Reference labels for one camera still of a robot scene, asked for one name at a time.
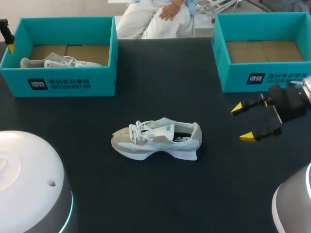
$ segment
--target teal shoe box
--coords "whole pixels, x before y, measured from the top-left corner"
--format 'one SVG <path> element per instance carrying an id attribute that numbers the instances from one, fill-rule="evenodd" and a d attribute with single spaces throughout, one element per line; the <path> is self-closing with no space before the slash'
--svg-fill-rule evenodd
<path id="1" fill-rule="evenodd" d="M 233 62 L 232 43 L 239 62 Z M 311 75 L 311 18 L 307 13 L 219 14 L 212 48 L 224 93 L 285 87 Z"/>
<path id="2" fill-rule="evenodd" d="M 34 46 L 109 46 L 106 66 L 19 68 Z M 15 32 L 15 50 L 7 49 L 0 72 L 15 97 L 113 96 L 118 60 L 114 17 L 22 18 Z"/>

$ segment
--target black table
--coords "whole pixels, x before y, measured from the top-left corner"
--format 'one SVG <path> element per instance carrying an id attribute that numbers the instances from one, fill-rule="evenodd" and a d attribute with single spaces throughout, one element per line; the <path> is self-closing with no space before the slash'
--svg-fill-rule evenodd
<path id="1" fill-rule="evenodd" d="M 282 136 L 241 142 L 266 112 L 231 115 L 251 95 L 222 93 L 210 44 L 120 41 L 113 98 L 14 99 L 0 78 L 0 130 L 34 133 L 57 150 L 79 233 L 276 233 L 272 196 L 311 160 L 310 114 L 284 125 Z M 116 130 L 162 117 L 200 124 L 198 161 L 161 152 L 132 161 L 111 148 Z"/>

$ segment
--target sneaker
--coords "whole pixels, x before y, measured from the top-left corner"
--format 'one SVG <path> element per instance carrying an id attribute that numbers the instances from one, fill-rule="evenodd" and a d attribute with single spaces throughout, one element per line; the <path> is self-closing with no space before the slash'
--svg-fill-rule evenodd
<path id="1" fill-rule="evenodd" d="M 30 60 L 23 58 L 20 61 L 21 68 L 50 68 L 50 67 L 101 67 L 100 64 L 93 62 L 77 61 L 73 57 L 60 56 L 56 53 L 51 54 L 43 60 Z"/>
<path id="2" fill-rule="evenodd" d="M 144 160 L 157 151 L 164 151 L 177 159 L 197 160 L 196 150 L 202 142 L 198 123 L 182 123 L 167 118 L 156 121 L 137 121 L 135 125 L 116 131 L 112 147 L 120 154 Z"/>

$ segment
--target shoelace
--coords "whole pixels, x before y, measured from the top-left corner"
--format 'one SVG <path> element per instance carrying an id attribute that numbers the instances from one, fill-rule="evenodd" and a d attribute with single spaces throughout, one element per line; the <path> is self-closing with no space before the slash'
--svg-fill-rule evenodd
<path id="1" fill-rule="evenodd" d="M 64 61 L 65 65 L 68 66 L 68 67 L 71 65 L 71 63 L 74 63 L 75 67 L 85 67 L 85 65 L 83 65 L 80 61 L 77 61 L 73 57 L 69 57 L 69 56 L 64 56 L 64 57 L 70 59 L 69 62 Z"/>
<path id="2" fill-rule="evenodd" d="M 153 121 L 145 121 L 141 123 L 139 120 L 136 121 L 136 124 L 130 124 L 129 129 L 130 129 L 130 138 L 131 141 L 136 144 L 136 141 L 140 141 L 141 139 L 148 140 L 148 141 L 153 141 L 152 138 L 149 138 L 154 134 L 154 131 L 150 129 L 146 124 L 153 122 Z"/>

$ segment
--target shoe tongue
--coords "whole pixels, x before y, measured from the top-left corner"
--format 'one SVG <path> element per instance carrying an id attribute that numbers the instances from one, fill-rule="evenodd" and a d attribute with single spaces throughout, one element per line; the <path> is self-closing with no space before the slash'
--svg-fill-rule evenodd
<path id="1" fill-rule="evenodd" d="M 154 131 L 154 137 L 157 136 L 166 136 L 167 139 L 170 141 L 173 141 L 174 139 L 174 131 L 175 131 L 175 125 L 165 125 L 159 128 L 153 129 Z"/>

